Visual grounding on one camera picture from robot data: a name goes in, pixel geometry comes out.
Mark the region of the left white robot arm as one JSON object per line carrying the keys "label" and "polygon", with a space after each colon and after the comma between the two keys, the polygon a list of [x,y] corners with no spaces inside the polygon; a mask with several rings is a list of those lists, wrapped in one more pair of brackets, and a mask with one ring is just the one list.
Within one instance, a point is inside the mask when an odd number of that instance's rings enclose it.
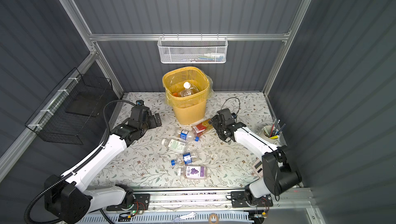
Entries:
{"label": "left white robot arm", "polygon": [[45,209],[67,224],[75,224],[86,214],[103,211],[108,206],[123,211],[136,210],[134,191],[125,185],[98,190],[88,187],[117,155],[141,139],[148,130],[161,125],[158,113],[153,114],[142,101],[133,104],[130,117],[112,129],[107,128],[104,141],[94,151],[61,176],[53,175],[46,180]]}

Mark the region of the red yellow tea bottle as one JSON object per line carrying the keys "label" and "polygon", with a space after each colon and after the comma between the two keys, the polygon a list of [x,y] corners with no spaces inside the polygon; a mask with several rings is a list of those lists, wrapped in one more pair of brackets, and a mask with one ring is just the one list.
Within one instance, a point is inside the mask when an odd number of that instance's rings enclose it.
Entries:
{"label": "red yellow tea bottle", "polygon": [[213,126],[209,122],[210,119],[207,119],[192,127],[193,131],[197,134],[197,136],[202,136],[203,134],[213,129]]}

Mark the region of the green label bottle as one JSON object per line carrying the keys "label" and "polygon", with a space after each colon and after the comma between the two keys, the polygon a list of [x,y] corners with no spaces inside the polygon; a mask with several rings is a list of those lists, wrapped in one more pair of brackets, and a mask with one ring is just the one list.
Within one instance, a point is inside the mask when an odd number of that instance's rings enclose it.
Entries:
{"label": "green label bottle", "polygon": [[172,138],[164,138],[161,144],[166,148],[167,151],[183,154],[186,152],[187,143]]}

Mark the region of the blue label bottle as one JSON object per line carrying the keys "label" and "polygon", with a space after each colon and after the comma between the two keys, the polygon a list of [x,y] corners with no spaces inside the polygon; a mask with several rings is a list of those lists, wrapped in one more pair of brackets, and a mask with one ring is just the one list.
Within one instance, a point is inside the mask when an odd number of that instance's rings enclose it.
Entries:
{"label": "blue label bottle", "polygon": [[177,129],[176,136],[188,142],[198,142],[200,140],[200,137],[194,130]]}
{"label": "blue label bottle", "polygon": [[189,165],[189,164],[193,164],[195,162],[199,161],[199,156],[197,153],[194,152],[187,152],[185,154],[179,155],[178,157],[176,157],[175,159],[172,159],[170,161],[171,166],[175,167],[175,166],[184,166],[184,165]]}

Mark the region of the purple grape label bottle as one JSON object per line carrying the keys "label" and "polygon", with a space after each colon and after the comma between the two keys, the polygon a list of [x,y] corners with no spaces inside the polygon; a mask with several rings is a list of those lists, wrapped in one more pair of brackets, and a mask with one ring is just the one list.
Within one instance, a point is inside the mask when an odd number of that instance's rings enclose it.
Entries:
{"label": "purple grape label bottle", "polygon": [[177,175],[190,180],[203,180],[207,177],[207,168],[202,165],[186,165],[177,170]]}

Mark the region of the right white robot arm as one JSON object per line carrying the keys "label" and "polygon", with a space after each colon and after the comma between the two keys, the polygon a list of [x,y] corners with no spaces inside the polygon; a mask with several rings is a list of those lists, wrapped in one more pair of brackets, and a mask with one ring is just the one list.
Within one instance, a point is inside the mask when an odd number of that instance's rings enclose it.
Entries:
{"label": "right white robot arm", "polygon": [[243,145],[262,163],[263,177],[244,189],[247,204],[256,205],[262,197],[270,194],[277,197],[302,182],[301,173],[292,160],[289,147],[277,146],[264,140],[244,123],[236,122],[236,114],[231,113],[228,108],[218,111],[209,124],[213,126],[220,140]]}

